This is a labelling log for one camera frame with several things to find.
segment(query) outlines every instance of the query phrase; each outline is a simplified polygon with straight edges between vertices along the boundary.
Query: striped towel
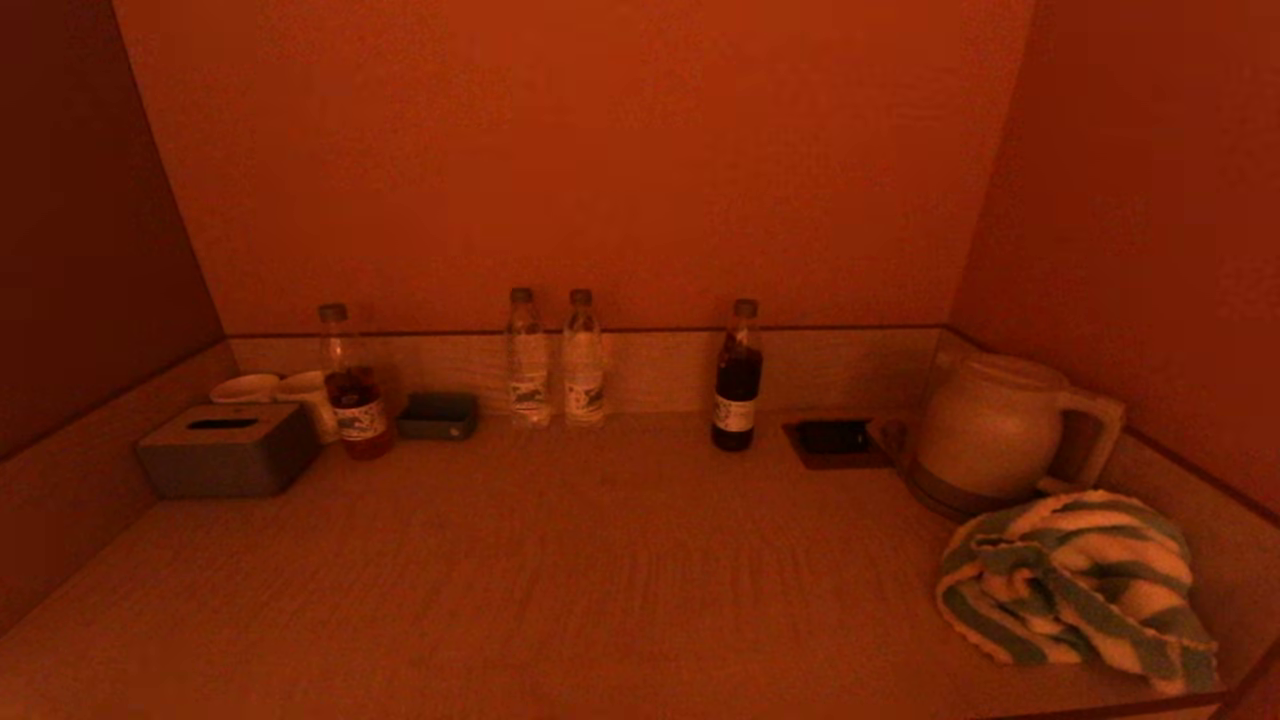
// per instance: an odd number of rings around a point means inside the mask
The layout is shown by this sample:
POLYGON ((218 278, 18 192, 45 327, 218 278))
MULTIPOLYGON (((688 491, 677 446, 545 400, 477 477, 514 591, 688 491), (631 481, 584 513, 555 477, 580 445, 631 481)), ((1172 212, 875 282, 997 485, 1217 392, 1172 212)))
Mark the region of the striped towel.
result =
POLYGON ((1101 657, 1162 693, 1213 688, 1217 643, 1192 611, 1183 534, 1105 491, 974 518, 942 557, 938 610, 997 662, 1101 657))

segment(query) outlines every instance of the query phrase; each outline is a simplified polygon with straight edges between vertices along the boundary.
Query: white cup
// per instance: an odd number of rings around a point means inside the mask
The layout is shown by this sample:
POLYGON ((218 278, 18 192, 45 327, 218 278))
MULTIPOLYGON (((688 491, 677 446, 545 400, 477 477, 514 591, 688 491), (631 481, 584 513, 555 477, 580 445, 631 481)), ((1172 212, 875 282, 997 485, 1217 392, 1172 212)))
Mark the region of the white cup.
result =
POLYGON ((280 378, 276 375, 265 373, 241 375, 209 391, 209 400, 220 405, 228 402, 273 402, 275 400, 275 386, 278 384, 280 384, 280 378))
POLYGON ((301 402, 311 423, 316 427, 316 436, 320 442, 329 445, 338 439, 338 418, 329 405, 329 393, 324 387, 324 373, 311 370, 289 375, 275 386, 275 400, 279 402, 301 402))

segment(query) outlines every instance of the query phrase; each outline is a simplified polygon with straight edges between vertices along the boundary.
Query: white kettle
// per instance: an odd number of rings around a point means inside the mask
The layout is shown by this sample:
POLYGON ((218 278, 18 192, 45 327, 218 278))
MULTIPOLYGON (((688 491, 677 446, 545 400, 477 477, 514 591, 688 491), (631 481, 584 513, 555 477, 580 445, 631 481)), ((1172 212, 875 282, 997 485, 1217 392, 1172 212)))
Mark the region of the white kettle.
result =
POLYGON ((957 364, 929 400, 908 479, 946 509, 965 515, 1009 507, 1047 493, 1092 488, 1124 428, 1124 404, 1087 392, 1066 377, 1006 355, 974 354, 957 364), (1047 475, 1062 438, 1062 413, 1102 423, 1078 478, 1047 475))

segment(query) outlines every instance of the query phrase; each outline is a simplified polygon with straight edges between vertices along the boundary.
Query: orange wall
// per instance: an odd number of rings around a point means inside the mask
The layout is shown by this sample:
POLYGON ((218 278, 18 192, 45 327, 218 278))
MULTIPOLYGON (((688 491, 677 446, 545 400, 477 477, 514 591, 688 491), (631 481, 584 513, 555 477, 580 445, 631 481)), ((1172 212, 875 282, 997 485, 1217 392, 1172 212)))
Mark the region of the orange wall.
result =
POLYGON ((1023 0, 115 0, 232 334, 936 323, 1023 0))
POLYGON ((18 0, 6 105, 0 456, 221 336, 109 0, 18 0))
POLYGON ((1274 3, 1038 3, 952 323, 1280 509, 1276 37, 1274 3))

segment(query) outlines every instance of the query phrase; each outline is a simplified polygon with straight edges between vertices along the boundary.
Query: red liquid bottle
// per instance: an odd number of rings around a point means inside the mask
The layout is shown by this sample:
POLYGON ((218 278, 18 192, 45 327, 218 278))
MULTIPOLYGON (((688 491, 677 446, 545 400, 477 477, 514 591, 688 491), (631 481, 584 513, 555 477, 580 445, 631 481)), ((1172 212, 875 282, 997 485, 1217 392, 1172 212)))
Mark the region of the red liquid bottle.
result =
POLYGON ((338 418, 342 446, 353 460, 374 460, 396 445, 383 393, 374 380, 374 369, 362 356, 360 338, 347 331, 347 306, 332 302, 320 306, 324 333, 320 359, 329 405, 338 418))
POLYGON ((728 452, 751 447, 755 438, 755 398, 764 366, 760 331, 755 325, 758 313, 759 304, 754 300, 733 302, 733 319, 719 352, 712 442, 728 452))

